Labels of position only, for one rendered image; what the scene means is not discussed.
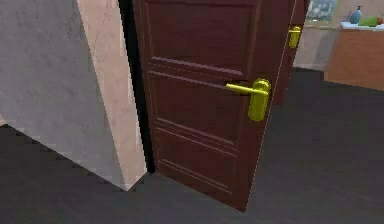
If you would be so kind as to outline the dark red wooden door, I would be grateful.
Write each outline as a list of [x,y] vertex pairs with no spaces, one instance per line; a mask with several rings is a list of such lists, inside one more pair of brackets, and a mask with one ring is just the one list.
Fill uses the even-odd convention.
[[[284,97],[309,0],[132,0],[157,172],[247,208],[272,106]],[[262,121],[227,83],[271,84]]]

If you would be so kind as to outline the window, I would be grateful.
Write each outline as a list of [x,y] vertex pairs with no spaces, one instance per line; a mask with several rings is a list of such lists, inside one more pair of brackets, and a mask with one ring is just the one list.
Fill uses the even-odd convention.
[[330,25],[338,0],[309,0],[305,24],[308,26]]

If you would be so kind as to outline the brown cupboard with white top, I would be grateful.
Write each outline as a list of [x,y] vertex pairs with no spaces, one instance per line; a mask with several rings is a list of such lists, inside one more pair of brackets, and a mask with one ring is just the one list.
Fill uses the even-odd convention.
[[341,22],[324,79],[384,90],[384,24],[369,27]]

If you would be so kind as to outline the blue spray bottle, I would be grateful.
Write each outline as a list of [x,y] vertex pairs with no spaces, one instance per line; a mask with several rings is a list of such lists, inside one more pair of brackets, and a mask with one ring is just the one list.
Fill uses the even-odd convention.
[[358,24],[361,20],[362,13],[361,13],[361,7],[358,6],[357,9],[351,14],[349,22],[351,24]]

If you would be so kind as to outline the green vegetable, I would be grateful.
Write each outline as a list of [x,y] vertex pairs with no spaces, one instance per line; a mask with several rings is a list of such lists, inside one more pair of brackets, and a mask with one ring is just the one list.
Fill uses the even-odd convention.
[[367,17],[367,18],[362,18],[358,25],[359,26],[368,26],[368,27],[376,27],[378,25],[378,17]]

